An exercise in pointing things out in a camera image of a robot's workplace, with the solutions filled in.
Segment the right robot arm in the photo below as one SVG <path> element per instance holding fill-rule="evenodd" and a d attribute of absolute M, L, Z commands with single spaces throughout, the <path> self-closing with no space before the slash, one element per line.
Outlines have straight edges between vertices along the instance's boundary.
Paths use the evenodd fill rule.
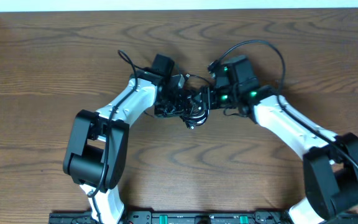
<path fill-rule="evenodd" d="M 238 116 L 277 135 L 303 163 L 305 198 L 288 211 L 291 223 L 358 221 L 358 137 L 324 129 L 294 109 L 279 91 L 260 86 L 245 55 L 208 66 L 215 84 L 208 108 L 238 108 Z"/>

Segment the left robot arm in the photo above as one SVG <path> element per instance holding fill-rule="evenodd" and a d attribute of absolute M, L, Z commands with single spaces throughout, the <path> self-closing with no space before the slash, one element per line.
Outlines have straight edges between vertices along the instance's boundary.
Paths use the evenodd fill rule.
<path fill-rule="evenodd" d="M 150 107 L 157 118 L 181 116 L 183 75 L 173 75 L 175 62 L 158 54 L 150 67 L 140 68 L 123 52 L 131 66 L 125 89 L 95 112 L 81 110 L 74 118 L 63 171 L 84 191 L 91 204 L 91 223 L 119 223 L 124 204 L 118 183 L 126 165 L 129 130 Z"/>

